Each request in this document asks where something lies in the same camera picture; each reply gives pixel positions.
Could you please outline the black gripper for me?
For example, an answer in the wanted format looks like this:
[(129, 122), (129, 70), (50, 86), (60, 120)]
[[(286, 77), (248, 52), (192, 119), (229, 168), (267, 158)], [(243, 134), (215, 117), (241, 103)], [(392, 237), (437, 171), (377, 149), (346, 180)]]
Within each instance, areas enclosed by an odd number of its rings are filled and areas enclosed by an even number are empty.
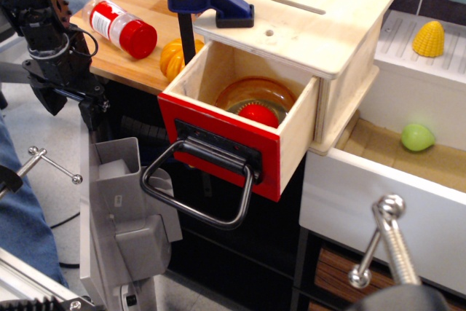
[(56, 116), (69, 98), (77, 101), (88, 130), (96, 131), (109, 101), (103, 85), (90, 72), (93, 54), (84, 38), (87, 32), (74, 24), (65, 29), (41, 25), (22, 30), (30, 55), (22, 66), (39, 102)]

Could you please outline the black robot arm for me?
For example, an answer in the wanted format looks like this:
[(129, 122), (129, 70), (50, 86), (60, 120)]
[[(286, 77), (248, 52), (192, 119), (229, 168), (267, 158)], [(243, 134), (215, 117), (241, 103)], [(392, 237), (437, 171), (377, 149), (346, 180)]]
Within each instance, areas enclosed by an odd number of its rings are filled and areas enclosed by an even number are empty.
[(98, 129), (109, 108), (105, 90), (90, 66), (86, 31), (71, 23), (66, 0), (1, 0), (1, 13), (26, 40), (30, 58), (22, 67), (34, 95), (52, 115), (77, 101), (88, 130)]

